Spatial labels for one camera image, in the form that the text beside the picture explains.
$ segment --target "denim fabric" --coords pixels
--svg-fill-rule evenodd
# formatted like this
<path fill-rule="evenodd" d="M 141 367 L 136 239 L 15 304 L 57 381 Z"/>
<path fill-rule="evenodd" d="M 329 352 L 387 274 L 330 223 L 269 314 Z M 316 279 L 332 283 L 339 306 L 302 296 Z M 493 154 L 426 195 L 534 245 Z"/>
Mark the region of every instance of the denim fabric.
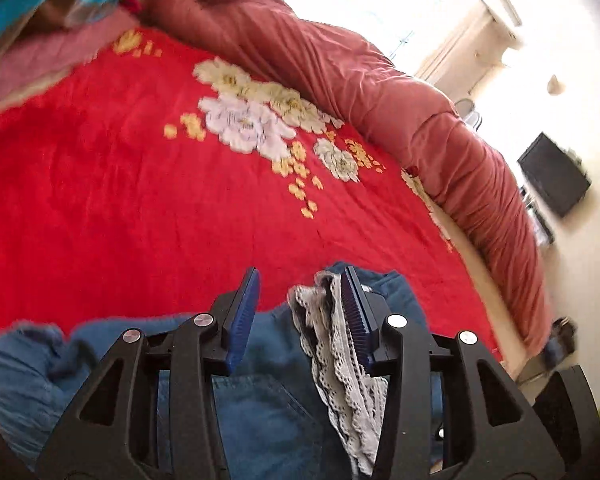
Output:
<path fill-rule="evenodd" d="M 345 264 L 329 268 L 342 272 Z M 387 298 L 391 310 L 426 326 L 406 280 L 396 272 L 356 269 L 360 282 Z M 21 325 L 0 336 L 0 430 L 28 466 L 93 365 L 127 328 L 173 330 L 188 316 L 109 319 L 78 327 L 69 341 L 53 326 Z M 214 378 L 222 443 L 234 480 L 350 478 L 349 459 L 331 427 L 286 305 L 254 318 L 242 363 Z M 158 392 L 160 466 L 169 468 L 168 374 Z M 434 386 L 434 422 L 442 398 Z"/>

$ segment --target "blue denim pocket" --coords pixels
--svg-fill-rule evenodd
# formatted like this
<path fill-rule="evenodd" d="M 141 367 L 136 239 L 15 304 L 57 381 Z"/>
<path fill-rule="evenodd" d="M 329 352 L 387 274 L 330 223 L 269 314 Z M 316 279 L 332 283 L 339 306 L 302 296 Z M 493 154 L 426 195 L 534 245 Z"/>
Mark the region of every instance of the blue denim pocket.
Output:
<path fill-rule="evenodd" d="M 316 478 L 322 428 L 269 375 L 214 378 L 222 444 L 232 478 Z"/>

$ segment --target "yellow flower print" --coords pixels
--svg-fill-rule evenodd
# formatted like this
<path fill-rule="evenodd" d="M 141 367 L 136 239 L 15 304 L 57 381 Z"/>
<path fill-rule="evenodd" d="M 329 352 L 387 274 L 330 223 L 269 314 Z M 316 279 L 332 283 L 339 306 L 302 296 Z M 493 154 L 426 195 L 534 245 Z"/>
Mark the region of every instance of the yellow flower print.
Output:
<path fill-rule="evenodd" d="M 302 216 L 304 216 L 305 218 L 310 218 L 311 220 L 314 219 L 314 214 L 309 211 L 307 208 L 303 207 L 300 212 L 302 213 Z"/>
<path fill-rule="evenodd" d="M 138 48 L 142 41 L 142 34 L 136 30 L 128 30 L 122 34 L 113 44 L 113 52 L 116 54 L 124 54 L 135 48 Z"/>
<path fill-rule="evenodd" d="M 306 193 L 296 186 L 296 184 L 289 184 L 289 193 L 295 196 L 298 200 L 304 200 L 304 197 L 306 197 Z"/>
<path fill-rule="evenodd" d="M 366 154 L 362 144 L 351 139 L 345 139 L 345 143 L 349 145 L 349 150 L 353 153 L 360 168 L 364 166 L 370 169 L 372 167 L 371 160 L 369 160 L 369 156 Z"/>
<path fill-rule="evenodd" d="M 216 92 L 234 97 L 266 102 L 269 96 L 262 91 L 262 84 L 251 80 L 239 66 L 229 64 L 219 57 L 198 63 L 193 75 L 201 83 L 210 84 Z"/>
<path fill-rule="evenodd" d="M 306 150 L 304 149 L 302 142 L 299 140 L 294 140 L 294 142 L 291 144 L 291 155 L 293 155 L 296 160 L 299 160 L 300 162 L 306 161 Z"/>
<path fill-rule="evenodd" d="M 291 160 L 294 164 L 294 171 L 302 178 L 307 178 L 309 176 L 309 173 L 311 172 L 304 166 L 304 164 L 302 162 L 298 162 L 293 157 L 291 158 Z"/>
<path fill-rule="evenodd" d="M 175 139 L 178 135 L 178 129 L 173 124 L 165 124 L 164 125 L 164 136 L 167 139 Z"/>
<path fill-rule="evenodd" d="M 320 119 L 318 108 L 302 99 L 297 90 L 277 83 L 264 83 L 260 87 L 268 94 L 271 109 L 289 126 L 315 134 L 321 134 L 327 129 L 325 121 Z"/>
<path fill-rule="evenodd" d="M 271 169 L 275 174 L 289 176 L 294 172 L 293 162 L 294 160 L 291 157 L 283 158 L 282 160 L 276 160 L 271 163 Z"/>
<path fill-rule="evenodd" d="M 206 132 L 202 128 L 202 122 L 196 114 L 182 114 L 180 116 L 180 122 L 184 124 L 187 129 L 187 135 L 190 139 L 205 140 Z"/>

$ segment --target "metal pivot screw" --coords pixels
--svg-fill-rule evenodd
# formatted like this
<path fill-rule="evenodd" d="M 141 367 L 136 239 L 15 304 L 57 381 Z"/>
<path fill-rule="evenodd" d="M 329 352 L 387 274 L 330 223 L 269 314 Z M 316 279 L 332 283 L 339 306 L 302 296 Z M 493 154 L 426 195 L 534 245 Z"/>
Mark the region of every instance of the metal pivot screw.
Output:
<path fill-rule="evenodd" d="M 469 332 L 465 330 L 460 333 L 460 341 L 462 341 L 465 345 L 475 345 L 478 342 L 478 336 L 473 332 Z"/>
<path fill-rule="evenodd" d="M 211 314 L 198 314 L 193 318 L 193 323 L 196 326 L 209 326 L 214 322 L 214 317 Z"/>
<path fill-rule="evenodd" d="M 140 339 L 140 331 L 132 328 L 131 330 L 127 330 L 123 335 L 122 339 L 125 343 L 135 343 Z"/>
<path fill-rule="evenodd" d="M 407 326 L 407 318 L 401 316 L 400 314 L 391 314 L 386 322 L 394 328 L 402 328 Z"/>

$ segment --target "television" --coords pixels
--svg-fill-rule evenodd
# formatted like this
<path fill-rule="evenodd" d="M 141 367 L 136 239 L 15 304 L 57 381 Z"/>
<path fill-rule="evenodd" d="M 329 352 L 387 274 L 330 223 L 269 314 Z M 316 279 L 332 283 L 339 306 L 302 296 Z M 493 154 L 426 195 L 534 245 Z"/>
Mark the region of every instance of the television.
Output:
<path fill-rule="evenodd" d="M 560 218 L 571 211 L 591 186 L 580 167 L 545 134 L 538 135 L 518 164 L 529 184 Z"/>

